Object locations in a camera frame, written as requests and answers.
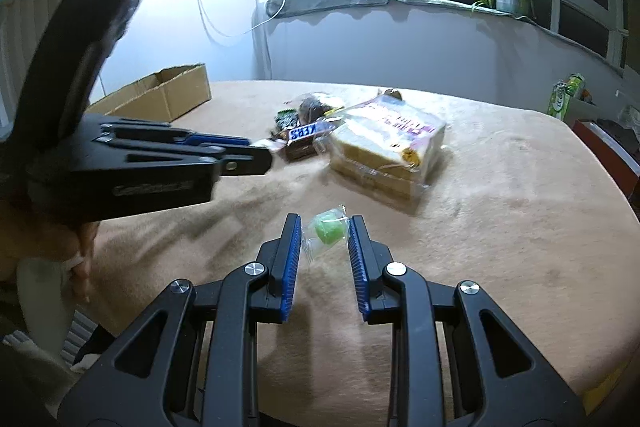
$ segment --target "candy wrapper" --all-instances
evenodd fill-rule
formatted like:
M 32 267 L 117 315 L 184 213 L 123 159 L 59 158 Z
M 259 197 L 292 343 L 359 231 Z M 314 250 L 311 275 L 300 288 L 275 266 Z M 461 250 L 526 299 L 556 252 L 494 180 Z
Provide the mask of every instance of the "candy wrapper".
M 298 160 L 316 154 L 314 137 L 318 132 L 324 130 L 325 126 L 326 124 L 323 122 L 314 122 L 290 129 L 287 132 L 286 146 L 284 147 L 287 160 Z
M 289 131 L 300 125 L 300 118 L 295 109 L 283 109 L 278 111 L 275 120 L 275 127 L 271 131 L 274 140 L 287 140 Z
M 349 238 L 349 219 L 341 204 L 314 216 L 302 232 L 302 249 L 311 263 L 331 247 Z
M 310 92 L 294 100 L 302 125 L 314 123 L 327 113 L 344 108 L 344 101 L 325 92 Z
M 414 200 L 440 155 L 446 123 L 393 96 L 331 113 L 318 123 L 314 145 L 332 169 L 376 188 Z

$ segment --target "green package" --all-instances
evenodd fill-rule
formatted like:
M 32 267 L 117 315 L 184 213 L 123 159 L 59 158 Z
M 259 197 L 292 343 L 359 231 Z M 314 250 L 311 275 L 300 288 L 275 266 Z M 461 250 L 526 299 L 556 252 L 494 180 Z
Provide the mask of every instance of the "green package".
M 569 107 L 569 101 L 571 100 L 571 96 L 567 92 L 567 88 L 567 84 L 562 80 L 557 82 L 554 86 L 554 89 L 551 91 L 549 107 L 546 110 L 546 113 L 549 116 L 558 118 L 558 120 L 564 120 L 564 115 L 566 115 L 566 110 Z
M 302 231 L 302 250 L 309 263 L 349 236 L 349 219 L 341 204 L 314 216 Z

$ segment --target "table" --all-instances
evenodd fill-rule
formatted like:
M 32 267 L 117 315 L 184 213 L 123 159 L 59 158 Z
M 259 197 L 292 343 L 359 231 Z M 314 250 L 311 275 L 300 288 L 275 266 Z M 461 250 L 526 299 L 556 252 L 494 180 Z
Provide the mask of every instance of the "table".
M 348 103 L 375 87 L 247 81 L 177 126 L 260 139 L 277 110 L 322 90 Z M 122 330 L 173 279 L 222 279 L 280 235 L 341 203 L 372 239 L 428 280 L 479 282 L 579 394 L 640 340 L 640 224 L 605 169 L 564 123 L 540 113 L 428 92 L 404 99 L 449 123 L 446 166 L 414 215 L 369 197 L 324 158 L 266 176 L 223 178 L 211 203 L 104 222 L 88 313 Z M 300 427 L 383 425 L 390 327 L 364 325 L 348 254 L 300 261 L 290 321 L 258 330 L 260 409 Z

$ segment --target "cardboard box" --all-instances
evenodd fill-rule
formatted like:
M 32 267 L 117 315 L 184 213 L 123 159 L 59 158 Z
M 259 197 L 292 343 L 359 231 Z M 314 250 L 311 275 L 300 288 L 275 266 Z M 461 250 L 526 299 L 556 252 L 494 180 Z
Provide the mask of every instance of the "cardboard box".
M 168 68 L 108 94 L 86 112 L 171 122 L 211 100 L 204 64 Z

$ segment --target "silver pivot bolt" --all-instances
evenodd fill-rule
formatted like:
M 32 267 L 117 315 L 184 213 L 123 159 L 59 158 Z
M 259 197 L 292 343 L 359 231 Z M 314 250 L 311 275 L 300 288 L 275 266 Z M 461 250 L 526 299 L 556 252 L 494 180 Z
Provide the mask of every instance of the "silver pivot bolt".
M 169 288 L 173 293 L 185 293 L 191 288 L 191 283 L 187 279 L 176 279 Z
M 460 289 L 463 293 L 467 295 L 475 295 L 480 291 L 480 286 L 477 282 L 473 281 L 463 281 L 460 283 Z
M 252 277 L 260 275 L 262 272 L 264 272 L 264 266 L 260 263 L 249 263 L 244 267 L 244 273 L 251 275 Z
M 386 271 L 391 275 L 404 275 L 406 273 L 406 266 L 402 263 L 389 263 L 386 265 Z

